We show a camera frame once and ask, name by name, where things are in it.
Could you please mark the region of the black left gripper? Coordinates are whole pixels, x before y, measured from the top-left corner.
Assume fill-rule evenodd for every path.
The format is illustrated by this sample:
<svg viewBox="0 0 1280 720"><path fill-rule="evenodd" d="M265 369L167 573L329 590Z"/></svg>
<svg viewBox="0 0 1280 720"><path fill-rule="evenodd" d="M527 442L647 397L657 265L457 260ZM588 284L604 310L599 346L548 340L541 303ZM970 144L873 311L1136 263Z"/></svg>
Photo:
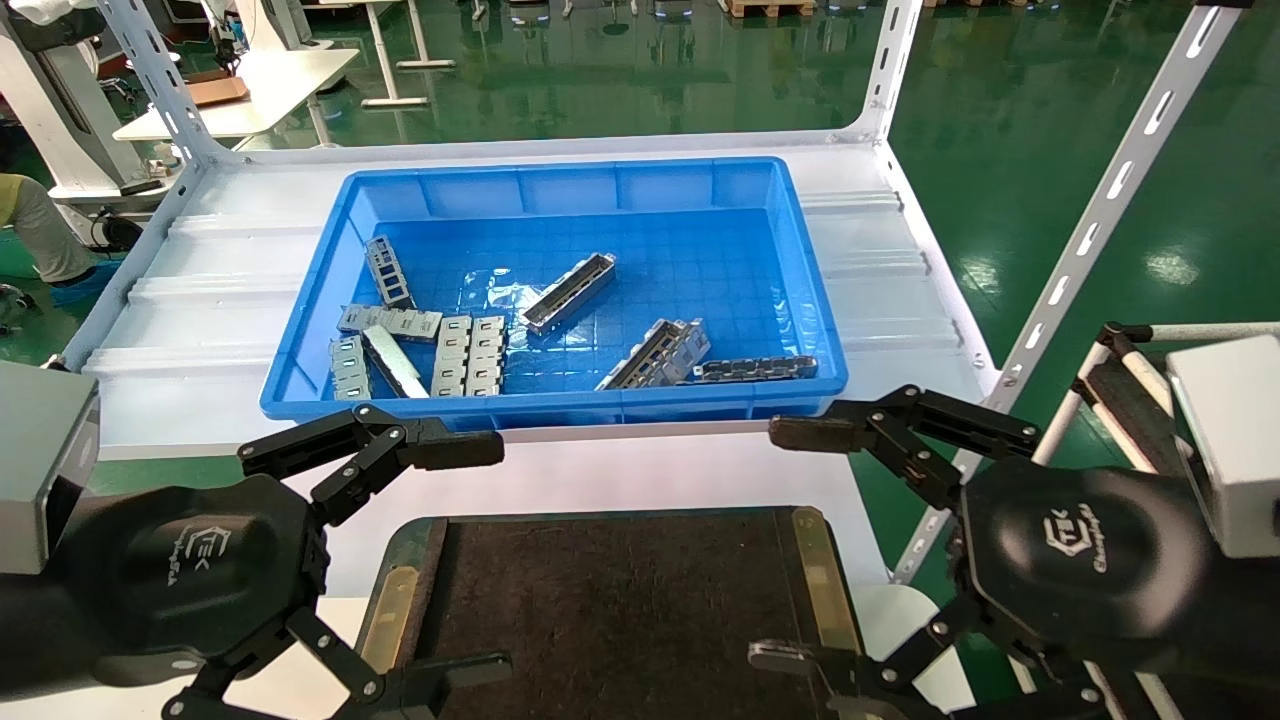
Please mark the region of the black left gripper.
<svg viewBox="0 0 1280 720"><path fill-rule="evenodd" d="M58 688L150 685L205 666L164 719L274 719L224 694L293 642L348 691L334 719L439 719L454 688L511 678L504 652L375 673L312 610L329 564L323 524L349 520L407 469L502 462L499 433L361 404L251 441L238 457L251 478L237 484L88 498L73 512L50 562ZM278 482L335 460L311 505Z"/></svg>

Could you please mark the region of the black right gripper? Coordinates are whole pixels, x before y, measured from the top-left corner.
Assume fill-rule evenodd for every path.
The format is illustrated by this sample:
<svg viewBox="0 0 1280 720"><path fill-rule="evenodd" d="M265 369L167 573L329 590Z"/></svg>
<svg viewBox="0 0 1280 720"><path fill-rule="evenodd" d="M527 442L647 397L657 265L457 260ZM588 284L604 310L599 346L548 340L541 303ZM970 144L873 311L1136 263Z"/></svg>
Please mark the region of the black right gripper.
<svg viewBox="0 0 1280 720"><path fill-rule="evenodd" d="M801 452L868 452L937 510L960 505L969 577L1028 646L1142 671L1184 655L1196 593L1216 543L1193 491L1126 468L1070 470L1025 460L992 464L969 480L928 443L979 457L1030 457L1041 429L918 386L872 401L838 400L819 416L774 416L771 443ZM1101 691L1068 682L1046 691L943 711L918 679L986 607L959 596L884 661L827 646L756 641L759 670L817 676L827 706L878 719L1100 719Z"/></svg>

